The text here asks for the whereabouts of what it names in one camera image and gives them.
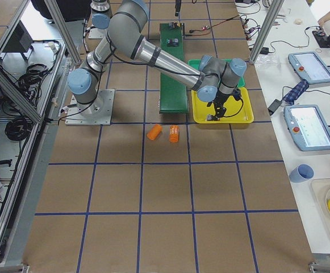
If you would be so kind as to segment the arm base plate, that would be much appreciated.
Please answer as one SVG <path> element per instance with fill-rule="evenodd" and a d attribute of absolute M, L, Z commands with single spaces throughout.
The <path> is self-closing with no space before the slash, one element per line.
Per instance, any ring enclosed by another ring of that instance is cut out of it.
<path fill-rule="evenodd" d="M 106 29 L 92 28 L 89 31 L 88 38 L 90 40 L 101 40 L 106 36 L 106 33 L 107 33 Z"/>
<path fill-rule="evenodd" d="M 67 126 L 108 126 L 111 123 L 115 89 L 100 89 L 93 104 L 78 104 L 72 96 L 72 104 L 65 120 Z"/>

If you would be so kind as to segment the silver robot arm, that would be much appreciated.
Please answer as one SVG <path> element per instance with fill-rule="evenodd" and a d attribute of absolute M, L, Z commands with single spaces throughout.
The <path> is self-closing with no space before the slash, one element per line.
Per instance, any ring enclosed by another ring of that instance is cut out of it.
<path fill-rule="evenodd" d="M 103 42 L 111 52 L 116 49 L 132 60 L 160 70 L 167 76 L 192 88 L 198 98 L 213 106 L 210 120 L 225 115 L 225 94 L 221 92 L 228 65 L 210 55 L 201 58 L 198 69 L 147 41 L 142 30 L 149 19 L 149 8 L 143 1 L 123 1 L 116 13 L 107 1 L 92 1 L 92 23 L 106 32 Z"/>
<path fill-rule="evenodd" d="M 214 106 L 213 120 L 225 117 L 224 104 L 230 97 L 241 100 L 238 89 L 247 65 L 234 58 L 229 62 L 210 55 L 202 56 L 198 69 L 163 51 L 147 41 L 142 30 L 149 19 L 143 1 L 123 1 L 108 23 L 105 37 L 90 52 L 85 62 L 68 76 L 68 86 L 79 111 L 96 113 L 103 106 L 96 87 L 107 68 L 108 59 L 119 51 L 132 60 L 160 70 L 162 73 L 196 91 L 200 101 Z"/>

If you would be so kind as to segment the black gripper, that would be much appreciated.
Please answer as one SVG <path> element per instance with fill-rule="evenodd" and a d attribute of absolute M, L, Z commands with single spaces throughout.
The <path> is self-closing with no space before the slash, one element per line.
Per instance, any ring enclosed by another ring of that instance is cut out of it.
<path fill-rule="evenodd" d="M 222 92 L 217 92 L 216 97 L 214 99 L 214 118 L 220 119 L 223 118 L 227 109 L 225 108 L 224 104 L 227 102 L 227 100 L 232 97 L 233 94 L 224 94 Z"/>

